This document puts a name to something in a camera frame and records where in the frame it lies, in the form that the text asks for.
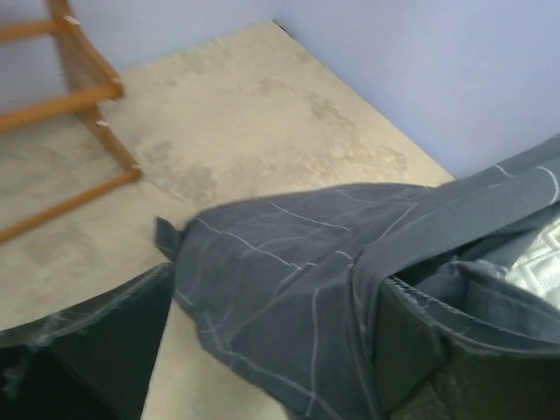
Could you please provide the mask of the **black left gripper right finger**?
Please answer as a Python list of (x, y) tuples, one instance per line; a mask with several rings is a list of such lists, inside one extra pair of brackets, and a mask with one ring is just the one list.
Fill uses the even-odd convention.
[(557, 308), (472, 272), (371, 286), (372, 418), (558, 418)]

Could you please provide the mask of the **dark grey checked pillowcase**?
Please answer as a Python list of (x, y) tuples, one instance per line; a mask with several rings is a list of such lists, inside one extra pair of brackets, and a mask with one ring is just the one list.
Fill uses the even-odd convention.
[(155, 243), (207, 352), (293, 419), (374, 419), (372, 277), (419, 287), (472, 272), (516, 287), (506, 274), (556, 218), (552, 137), (437, 187), (362, 183), (247, 199), (180, 230), (160, 218)]

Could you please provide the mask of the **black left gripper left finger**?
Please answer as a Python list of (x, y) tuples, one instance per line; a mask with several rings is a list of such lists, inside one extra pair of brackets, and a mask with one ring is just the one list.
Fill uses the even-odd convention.
[(139, 419), (170, 310), (162, 263), (44, 318), (1, 332), (3, 419)]

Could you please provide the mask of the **wooden shelf rack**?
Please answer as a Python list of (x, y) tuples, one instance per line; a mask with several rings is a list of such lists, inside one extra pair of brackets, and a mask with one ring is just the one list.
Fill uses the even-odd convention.
[(99, 108), (102, 101), (116, 101), (124, 97), (120, 75), (91, 44), (68, 1), (47, 1), (45, 4), (48, 18), (2, 24), (1, 42), (53, 37), (69, 93), (2, 114), (1, 131), (10, 132), (44, 120), (75, 114), (121, 166), (122, 173), (3, 229), (2, 243), (143, 176), (140, 164), (114, 135)]

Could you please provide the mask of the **white and yellow pillow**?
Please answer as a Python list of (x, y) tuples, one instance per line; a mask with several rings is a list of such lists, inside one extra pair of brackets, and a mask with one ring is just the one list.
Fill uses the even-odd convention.
[(560, 305), (560, 221), (547, 224), (521, 253), (506, 281), (529, 291), (557, 309)]

